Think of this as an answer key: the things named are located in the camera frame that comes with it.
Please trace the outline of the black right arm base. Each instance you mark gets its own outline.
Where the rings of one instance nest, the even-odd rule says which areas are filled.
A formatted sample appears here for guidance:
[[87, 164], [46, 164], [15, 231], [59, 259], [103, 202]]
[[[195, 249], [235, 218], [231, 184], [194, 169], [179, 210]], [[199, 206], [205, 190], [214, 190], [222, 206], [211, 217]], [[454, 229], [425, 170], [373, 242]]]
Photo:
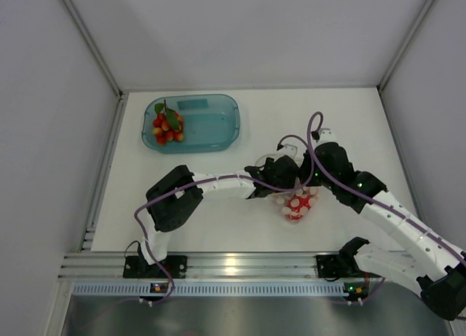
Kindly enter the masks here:
[[319, 278], [336, 281], [340, 278], [357, 278], [360, 270], [353, 258], [340, 254], [324, 254], [316, 256], [317, 274]]

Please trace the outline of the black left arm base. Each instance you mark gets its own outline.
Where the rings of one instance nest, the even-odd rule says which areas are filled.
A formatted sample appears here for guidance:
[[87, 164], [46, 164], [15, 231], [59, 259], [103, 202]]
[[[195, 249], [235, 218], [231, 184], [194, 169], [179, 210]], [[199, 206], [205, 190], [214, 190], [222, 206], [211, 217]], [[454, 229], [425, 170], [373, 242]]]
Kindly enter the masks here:
[[[187, 256], [169, 255], [160, 264], [172, 278], [185, 278]], [[122, 276], [129, 279], [167, 278], [167, 274], [157, 264], [148, 265], [144, 258], [136, 255], [125, 258]]]

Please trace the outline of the red fake cherry bunch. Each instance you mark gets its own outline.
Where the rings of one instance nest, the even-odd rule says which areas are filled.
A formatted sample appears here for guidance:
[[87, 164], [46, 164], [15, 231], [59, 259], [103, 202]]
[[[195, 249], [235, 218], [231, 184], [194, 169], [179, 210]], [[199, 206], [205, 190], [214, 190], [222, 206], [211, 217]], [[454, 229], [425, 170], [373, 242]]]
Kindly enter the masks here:
[[167, 101], [156, 103], [154, 106], [156, 113], [152, 121], [152, 135], [160, 146], [175, 141], [178, 143], [184, 140], [184, 118], [175, 110], [167, 105]]

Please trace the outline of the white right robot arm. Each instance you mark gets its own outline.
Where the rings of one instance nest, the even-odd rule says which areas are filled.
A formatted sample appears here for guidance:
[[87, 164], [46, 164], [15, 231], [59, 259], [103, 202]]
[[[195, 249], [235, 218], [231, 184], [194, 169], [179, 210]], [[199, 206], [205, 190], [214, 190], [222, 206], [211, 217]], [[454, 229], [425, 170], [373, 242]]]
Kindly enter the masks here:
[[334, 141], [304, 153], [299, 178], [308, 186], [330, 190], [341, 204], [389, 235], [419, 267], [408, 281], [423, 303], [445, 320], [459, 317], [465, 309], [465, 250], [427, 227], [375, 175], [356, 171], [346, 150]]

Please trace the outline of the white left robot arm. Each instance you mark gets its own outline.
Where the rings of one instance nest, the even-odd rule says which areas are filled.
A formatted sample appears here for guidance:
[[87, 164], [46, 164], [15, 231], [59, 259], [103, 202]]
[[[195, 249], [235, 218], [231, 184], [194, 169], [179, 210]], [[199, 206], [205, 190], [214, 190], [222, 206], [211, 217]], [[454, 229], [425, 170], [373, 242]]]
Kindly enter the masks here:
[[263, 165], [248, 165], [234, 173], [195, 173], [187, 165], [175, 167], [146, 192], [146, 203], [135, 210], [143, 233], [139, 268], [152, 278], [162, 273], [172, 233], [186, 224], [203, 200], [249, 200], [295, 192], [304, 187], [298, 178], [299, 166], [287, 155], [268, 157]]

